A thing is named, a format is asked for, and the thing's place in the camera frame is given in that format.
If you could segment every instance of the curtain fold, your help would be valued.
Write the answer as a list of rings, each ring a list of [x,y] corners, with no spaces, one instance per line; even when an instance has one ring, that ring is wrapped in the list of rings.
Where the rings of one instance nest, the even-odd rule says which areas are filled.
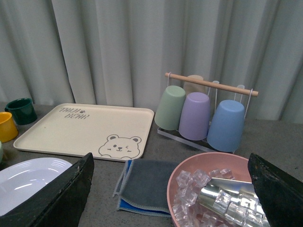
[[[248,118],[303,123],[303,1],[2,0],[0,52],[0,101],[156,111],[171,71],[259,91]]]

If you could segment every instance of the blue cloth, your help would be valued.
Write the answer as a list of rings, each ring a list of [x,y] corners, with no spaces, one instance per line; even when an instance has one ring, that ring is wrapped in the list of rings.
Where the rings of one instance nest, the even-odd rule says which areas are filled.
[[[135,159],[125,162],[115,187],[117,210],[143,215],[171,217],[167,204],[167,185],[178,163]]]

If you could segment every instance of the cup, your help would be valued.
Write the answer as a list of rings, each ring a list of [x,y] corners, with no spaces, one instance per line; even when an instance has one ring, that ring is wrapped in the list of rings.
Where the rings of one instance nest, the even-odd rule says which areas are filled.
[[[33,101],[30,98],[20,98],[8,103],[5,111],[10,112],[16,124],[30,124],[37,119],[33,107]]]
[[[204,80],[204,78],[199,76],[199,75],[190,75],[190,76],[188,76],[188,78]],[[192,92],[202,92],[202,93],[206,94],[206,87],[205,86],[190,83],[190,82],[184,82],[183,89],[185,90],[186,96],[188,96],[188,94],[190,94]]]
[[[12,118],[12,114],[8,112],[0,112],[0,141],[8,142],[18,135],[18,130]]]
[[[244,114],[241,103],[234,100],[222,101],[209,127],[209,145],[223,152],[234,152],[238,149],[244,128]]]
[[[201,92],[190,93],[183,106],[179,133],[188,140],[202,140],[207,137],[209,119],[209,97]]]
[[[181,87],[172,85],[165,89],[155,114],[155,122],[160,128],[178,129],[185,97]]]

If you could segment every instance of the pink bowl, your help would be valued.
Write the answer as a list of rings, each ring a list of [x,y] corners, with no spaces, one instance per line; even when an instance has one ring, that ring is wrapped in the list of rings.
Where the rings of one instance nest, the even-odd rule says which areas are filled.
[[[180,227],[180,225],[178,224],[173,214],[172,205],[174,202],[174,196],[178,188],[176,177],[180,174],[181,170],[193,173],[197,169],[202,169],[205,172],[209,173],[210,171],[215,169],[229,168],[231,169],[233,176],[236,180],[251,182],[247,163],[247,158],[220,152],[202,153],[194,155],[181,162],[172,172],[167,187],[167,203],[175,227]]]

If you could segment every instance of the bear illustration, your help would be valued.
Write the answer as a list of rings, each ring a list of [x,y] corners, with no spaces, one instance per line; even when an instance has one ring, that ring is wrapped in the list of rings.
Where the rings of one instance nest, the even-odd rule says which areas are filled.
[[[107,142],[99,148],[99,154],[122,160],[133,159],[140,154],[138,146],[140,142],[141,138],[137,136],[124,138],[115,134],[109,135]]]

